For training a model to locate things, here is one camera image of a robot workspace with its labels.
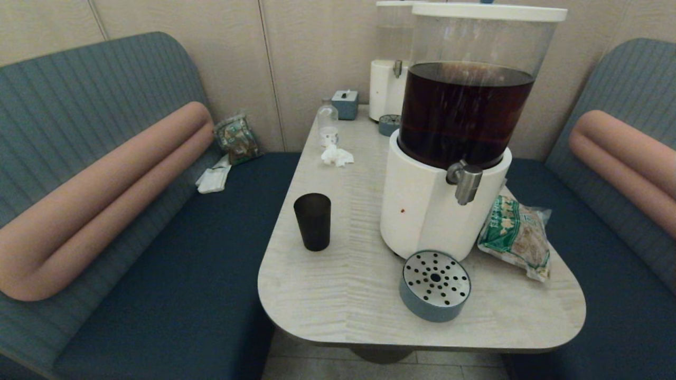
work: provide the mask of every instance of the crumpled napkin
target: crumpled napkin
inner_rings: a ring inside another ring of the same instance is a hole
[[[202,173],[195,185],[197,191],[201,194],[215,193],[225,189],[225,181],[228,179],[228,173],[232,165],[230,165],[230,158],[226,154],[215,165]]]
[[[322,153],[322,161],[326,165],[335,164],[336,166],[345,166],[345,164],[353,164],[354,156],[352,153],[338,148],[335,144],[329,144],[327,149]]]

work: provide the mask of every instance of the beige wall panel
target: beige wall panel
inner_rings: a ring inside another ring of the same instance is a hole
[[[83,0],[0,0],[0,66],[103,41]]]
[[[567,8],[510,148],[519,158],[544,160],[556,142],[588,76],[612,40],[627,0],[504,0],[501,3]]]
[[[162,31],[188,51],[215,121],[247,112],[262,148],[283,151],[256,0],[95,0],[108,37]]]
[[[287,149],[301,151],[321,98],[359,91],[368,103],[375,0],[262,0]]]
[[[608,50],[639,37],[676,42],[676,0],[631,0]]]

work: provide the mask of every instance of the plastic bottle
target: plastic bottle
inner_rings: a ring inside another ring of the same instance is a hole
[[[317,130],[319,131],[319,145],[328,147],[338,144],[338,110],[331,105],[331,98],[322,99],[322,106],[317,110]]]

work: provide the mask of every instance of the table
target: table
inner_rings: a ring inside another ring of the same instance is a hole
[[[263,257],[258,293],[280,329],[322,346],[516,353],[553,350],[577,335],[585,298],[553,248],[551,278],[540,283],[475,247],[461,262],[472,293],[460,315],[432,323],[411,313],[398,291],[404,260],[379,229],[388,138],[363,105],[357,120],[339,122],[339,138],[355,163],[324,165],[312,126]],[[299,196],[315,192],[332,202],[331,244],[321,252],[303,246],[293,213]]]

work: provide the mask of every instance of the pink bolster cushion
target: pink bolster cushion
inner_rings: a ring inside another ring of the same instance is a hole
[[[582,162],[676,239],[674,149],[602,111],[582,115],[569,144]]]
[[[213,141],[192,102],[128,140],[0,229],[0,291],[48,298],[68,286]]]

